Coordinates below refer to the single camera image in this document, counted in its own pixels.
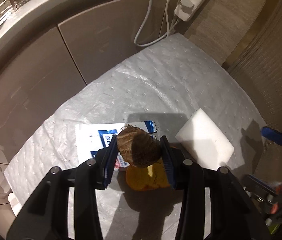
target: white absorbent mat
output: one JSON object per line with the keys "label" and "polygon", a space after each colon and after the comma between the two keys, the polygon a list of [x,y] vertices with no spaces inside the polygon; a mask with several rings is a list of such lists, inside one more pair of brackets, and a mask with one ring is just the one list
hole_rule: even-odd
{"label": "white absorbent mat", "polygon": [[[199,108],[234,146],[228,167],[252,173],[262,150],[265,125],[247,94],[205,52],[180,34],[172,35],[124,60],[66,101],[28,139],[4,174],[24,204],[52,166],[79,165],[76,124],[153,120],[157,137],[175,135]],[[105,239],[174,239],[182,192],[134,192],[116,172],[97,204]],[[73,233],[73,192],[69,195],[69,236]]]}

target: food item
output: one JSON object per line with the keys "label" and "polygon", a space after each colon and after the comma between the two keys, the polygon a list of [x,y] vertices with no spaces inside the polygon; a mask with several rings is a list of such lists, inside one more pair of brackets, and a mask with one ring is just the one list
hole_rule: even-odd
{"label": "food item", "polygon": [[125,178],[129,187],[137,191],[170,186],[161,158],[146,168],[137,168],[130,165],[126,171]]}
{"label": "food item", "polygon": [[145,168],[161,157],[159,144],[144,130],[127,125],[117,136],[118,149],[124,161]]}

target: dotted white pad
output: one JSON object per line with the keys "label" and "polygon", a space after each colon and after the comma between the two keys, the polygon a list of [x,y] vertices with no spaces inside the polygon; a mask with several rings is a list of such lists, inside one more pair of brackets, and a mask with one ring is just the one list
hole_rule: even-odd
{"label": "dotted white pad", "polygon": [[[176,133],[199,108],[234,146],[229,168],[237,176],[251,173],[256,151],[244,134],[251,127],[258,133],[264,120],[248,95],[215,60],[184,36],[174,34],[124,60],[66,101],[28,139],[4,174],[24,204],[52,166],[69,169],[78,165],[75,124],[154,120],[158,138],[166,135],[170,142],[177,142]],[[118,183],[116,177],[114,174],[110,188],[97,191],[103,236],[110,230],[113,236],[105,239],[131,239],[139,211],[132,210],[126,201],[128,189],[111,186]],[[156,205],[158,214],[165,209],[161,202]],[[73,237],[72,192],[69,203],[69,236]],[[164,226],[159,229],[162,239],[174,239],[180,208],[181,204],[176,204],[165,214]]]}

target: taro root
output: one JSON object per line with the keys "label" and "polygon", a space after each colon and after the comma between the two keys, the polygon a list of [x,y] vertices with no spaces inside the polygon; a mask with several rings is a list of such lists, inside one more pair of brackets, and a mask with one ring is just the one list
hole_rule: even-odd
{"label": "taro root", "polygon": [[161,157],[161,149],[157,141],[138,127],[127,125],[118,134],[117,140],[124,161],[135,167],[148,167]]}

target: white power cable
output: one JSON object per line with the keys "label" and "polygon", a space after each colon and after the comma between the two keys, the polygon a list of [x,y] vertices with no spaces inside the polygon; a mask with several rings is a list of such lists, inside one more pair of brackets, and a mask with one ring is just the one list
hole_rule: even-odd
{"label": "white power cable", "polygon": [[143,22],[142,22],[142,24],[141,24],[141,26],[140,26],[140,28],[139,28],[139,30],[138,30],[136,36],[135,36],[135,38],[134,38],[134,44],[135,44],[135,45],[137,45],[137,46],[139,46],[139,47],[147,47],[147,46],[150,46],[150,45],[155,44],[156,42],[162,40],[162,39],[165,38],[166,36],[167,36],[167,37],[169,36],[169,32],[170,32],[170,31],[178,24],[178,22],[179,22],[179,20],[177,20],[174,24],[172,24],[171,28],[169,27],[168,5],[169,5],[169,2],[170,2],[170,1],[171,1],[171,0],[167,0],[167,2],[166,2],[166,4],[165,4],[165,17],[166,17],[166,22],[167,22],[167,32],[166,32],[164,35],[162,35],[160,38],[158,38],[158,39],[156,39],[156,40],[154,40],[154,41],[151,41],[151,42],[149,42],[149,43],[147,43],[147,44],[137,44],[137,38],[139,37],[139,35],[140,35],[140,33],[141,33],[141,31],[142,31],[142,29],[143,29],[143,27],[144,27],[144,25],[145,25],[145,23],[146,23],[148,17],[149,17],[150,11],[151,11],[152,0],[149,0],[148,10],[147,10],[147,12],[146,12],[145,18],[144,18],[144,20],[143,20]]}

